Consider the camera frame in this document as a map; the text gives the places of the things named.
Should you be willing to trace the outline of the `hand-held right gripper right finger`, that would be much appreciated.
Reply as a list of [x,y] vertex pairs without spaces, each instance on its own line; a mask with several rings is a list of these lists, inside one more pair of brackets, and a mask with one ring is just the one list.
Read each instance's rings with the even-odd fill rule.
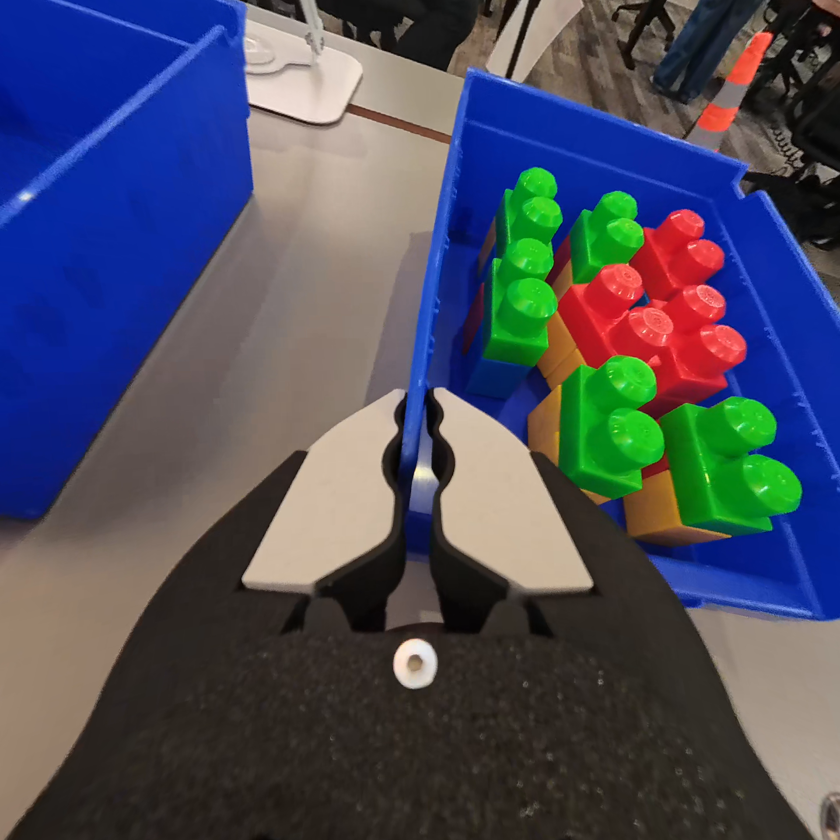
[[589,592],[592,576],[527,446],[444,387],[429,393],[442,548],[515,595]]

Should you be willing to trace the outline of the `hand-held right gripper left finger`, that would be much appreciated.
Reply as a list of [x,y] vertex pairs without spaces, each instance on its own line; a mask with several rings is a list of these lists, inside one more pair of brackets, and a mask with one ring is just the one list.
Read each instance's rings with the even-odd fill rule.
[[399,433],[397,410],[405,396],[386,393],[308,449],[243,574],[245,588],[313,594],[391,534],[396,492],[384,458]]

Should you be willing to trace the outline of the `cluster of toy blocks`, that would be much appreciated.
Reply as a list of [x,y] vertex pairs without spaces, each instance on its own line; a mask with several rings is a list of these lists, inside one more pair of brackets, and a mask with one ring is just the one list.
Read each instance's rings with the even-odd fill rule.
[[607,192],[556,245],[557,196],[538,166],[502,194],[461,330],[464,390],[505,401],[538,372],[549,393],[528,415],[529,449],[594,502],[619,501],[637,541],[770,532],[802,483],[767,455],[771,410],[720,398],[748,343],[710,284],[725,255],[705,218],[678,208],[644,227],[631,194]]

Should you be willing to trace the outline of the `blue plastic bin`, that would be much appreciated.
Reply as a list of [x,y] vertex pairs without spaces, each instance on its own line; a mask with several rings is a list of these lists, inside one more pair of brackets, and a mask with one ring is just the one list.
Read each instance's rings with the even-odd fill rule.
[[637,201],[652,227],[688,208],[722,247],[715,282],[724,322],[748,342],[728,388],[707,401],[745,396],[766,405],[779,430],[769,457],[803,486],[798,510],[773,530],[666,548],[641,542],[679,599],[777,616],[832,621],[839,615],[838,308],[771,200],[740,191],[746,164],[702,150],[574,101],[470,70],[458,103],[416,323],[400,477],[413,478],[428,387],[444,386],[527,436],[527,414],[548,394],[534,371],[501,402],[467,395],[456,360],[476,292],[476,260],[505,189],[540,166],[554,174],[564,225],[605,193]]
[[2,2],[1,512],[37,519],[254,189],[241,2]]

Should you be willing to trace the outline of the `black bag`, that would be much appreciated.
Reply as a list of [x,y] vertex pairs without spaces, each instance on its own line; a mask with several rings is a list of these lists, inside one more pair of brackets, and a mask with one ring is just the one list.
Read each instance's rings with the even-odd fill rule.
[[816,171],[792,175],[748,172],[741,180],[745,194],[767,194],[796,241],[830,251],[839,246],[839,175],[821,180]]

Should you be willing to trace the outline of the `white book stand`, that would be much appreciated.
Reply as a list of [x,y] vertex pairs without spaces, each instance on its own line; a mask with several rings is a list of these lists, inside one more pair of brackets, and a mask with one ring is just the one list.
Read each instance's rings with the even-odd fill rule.
[[248,104],[309,125],[331,125],[346,112],[361,63],[325,45],[314,1],[301,2],[304,36],[248,21],[244,52]]

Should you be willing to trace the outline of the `orange traffic cone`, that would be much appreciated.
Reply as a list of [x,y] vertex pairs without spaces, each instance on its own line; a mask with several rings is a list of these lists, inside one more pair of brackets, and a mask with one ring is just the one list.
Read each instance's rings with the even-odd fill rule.
[[684,138],[686,142],[712,152],[720,150],[722,139],[732,126],[747,89],[773,40],[773,34],[767,31],[750,39],[721,89],[689,129]]

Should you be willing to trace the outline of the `white angled panel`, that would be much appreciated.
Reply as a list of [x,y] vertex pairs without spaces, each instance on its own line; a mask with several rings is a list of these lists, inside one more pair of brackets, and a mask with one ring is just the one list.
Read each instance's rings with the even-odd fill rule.
[[525,81],[543,53],[582,8],[582,1],[504,2],[486,70],[498,77]]

